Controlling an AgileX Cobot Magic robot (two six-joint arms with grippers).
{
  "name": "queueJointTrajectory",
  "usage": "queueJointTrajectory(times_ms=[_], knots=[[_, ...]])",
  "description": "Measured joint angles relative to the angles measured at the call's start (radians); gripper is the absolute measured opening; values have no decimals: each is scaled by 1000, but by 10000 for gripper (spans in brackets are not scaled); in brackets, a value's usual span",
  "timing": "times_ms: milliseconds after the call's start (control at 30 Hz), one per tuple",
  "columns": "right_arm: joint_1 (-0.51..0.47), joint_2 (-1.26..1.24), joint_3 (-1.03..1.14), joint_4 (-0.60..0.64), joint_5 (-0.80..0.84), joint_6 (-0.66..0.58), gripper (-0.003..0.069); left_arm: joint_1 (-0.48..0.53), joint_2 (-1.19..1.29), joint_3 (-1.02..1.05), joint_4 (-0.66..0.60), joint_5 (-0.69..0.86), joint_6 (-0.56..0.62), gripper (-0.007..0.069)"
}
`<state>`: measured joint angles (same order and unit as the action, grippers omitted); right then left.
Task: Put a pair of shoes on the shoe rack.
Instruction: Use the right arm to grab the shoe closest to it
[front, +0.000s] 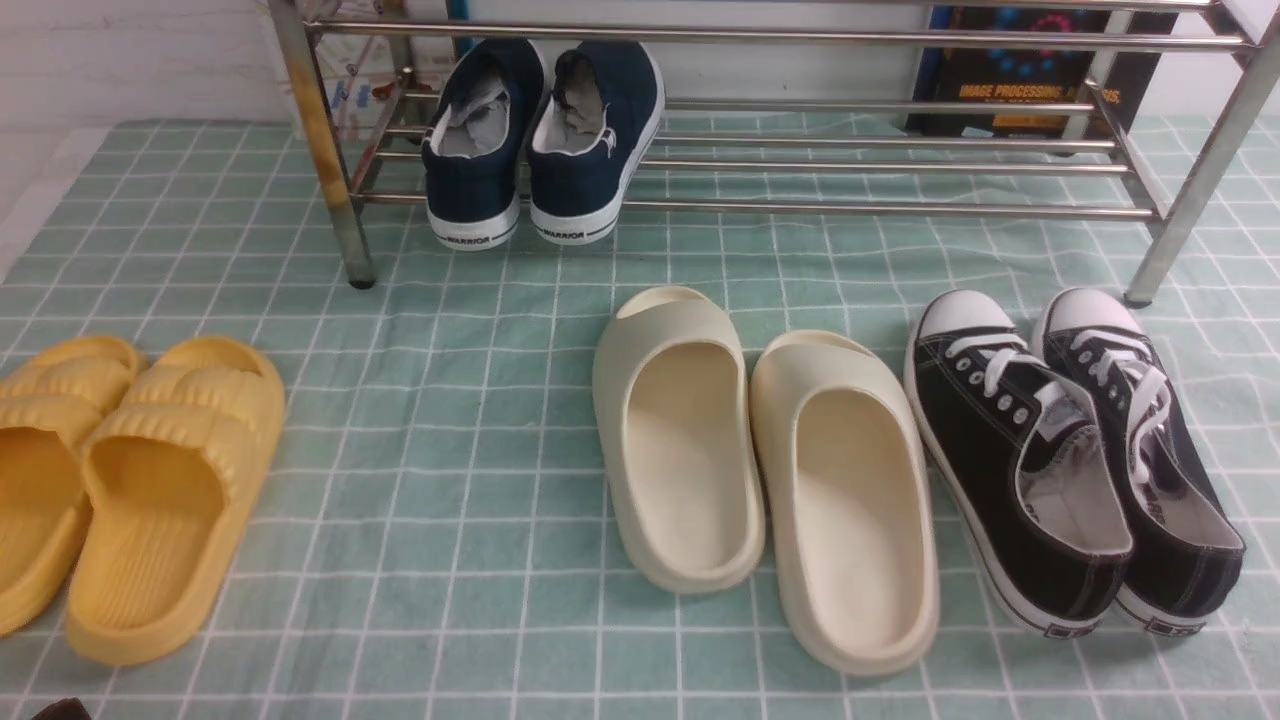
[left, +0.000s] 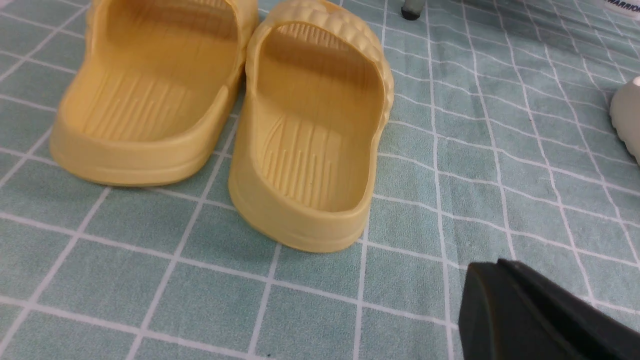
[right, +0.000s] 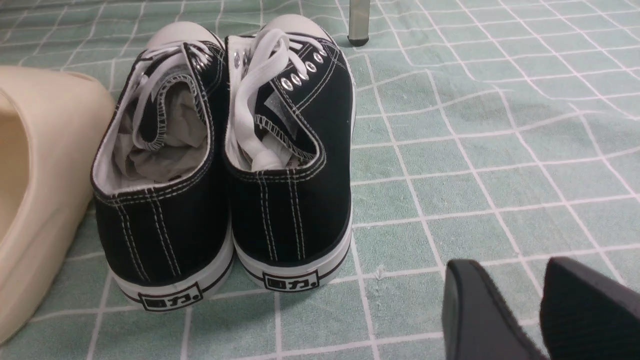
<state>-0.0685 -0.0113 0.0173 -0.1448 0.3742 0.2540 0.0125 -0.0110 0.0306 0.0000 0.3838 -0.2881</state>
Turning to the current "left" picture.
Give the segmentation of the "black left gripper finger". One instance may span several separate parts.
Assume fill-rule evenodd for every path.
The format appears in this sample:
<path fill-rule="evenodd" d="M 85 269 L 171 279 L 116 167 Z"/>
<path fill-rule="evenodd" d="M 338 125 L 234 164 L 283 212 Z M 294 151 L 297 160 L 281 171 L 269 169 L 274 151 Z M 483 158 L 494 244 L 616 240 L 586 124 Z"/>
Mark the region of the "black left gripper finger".
<path fill-rule="evenodd" d="M 466 360 L 637 360 L 639 333 L 519 260 L 471 262 L 458 328 Z"/>

